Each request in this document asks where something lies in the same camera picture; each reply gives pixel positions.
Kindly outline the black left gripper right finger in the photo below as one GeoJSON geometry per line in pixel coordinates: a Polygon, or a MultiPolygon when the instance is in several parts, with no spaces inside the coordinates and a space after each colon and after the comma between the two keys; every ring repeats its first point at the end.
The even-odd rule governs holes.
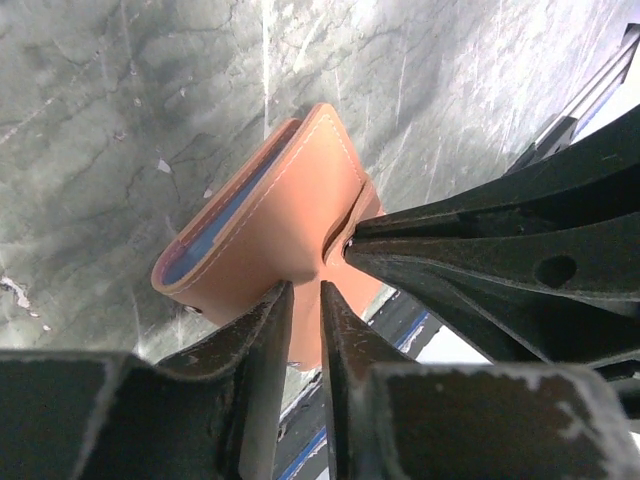
{"type": "Polygon", "coordinates": [[[577,365],[378,362],[356,479],[631,479],[613,390],[577,365]]]}

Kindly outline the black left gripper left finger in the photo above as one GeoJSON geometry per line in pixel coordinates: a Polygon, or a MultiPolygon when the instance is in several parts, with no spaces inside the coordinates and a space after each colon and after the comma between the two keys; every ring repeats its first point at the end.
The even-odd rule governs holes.
{"type": "Polygon", "coordinates": [[[281,282],[193,346],[131,353],[5,350],[5,479],[268,479],[294,291],[281,282]]]}

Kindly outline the pink leather card holder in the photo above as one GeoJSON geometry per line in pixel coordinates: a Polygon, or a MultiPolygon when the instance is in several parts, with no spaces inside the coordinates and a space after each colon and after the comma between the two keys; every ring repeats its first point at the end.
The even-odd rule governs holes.
{"type": "Polygon", "coordinates": [[[153,288],[224,326],[275,283],[294,287],[290,365],[321,363],[320,285],[362,314],[380,282],[350,266],[355,226],[383,209],[336,110],[285,121],[158,258],[153,288]]]}

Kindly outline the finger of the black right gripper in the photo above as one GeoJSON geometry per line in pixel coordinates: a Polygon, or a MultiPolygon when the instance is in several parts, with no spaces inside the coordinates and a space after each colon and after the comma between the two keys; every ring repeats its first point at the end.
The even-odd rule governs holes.
{"type": "Polygon", "coordinates": [[[550,157],[448,199],[361,222],[355,239],[487,238],[587,226],[639,210],[639,110],[550,157]]]}
{"type": "Polygon", "coordinates": [[[366,238],[352,265],[421,300],[494,361],[639,354],[639,216],[527,236],[366,238]]]}

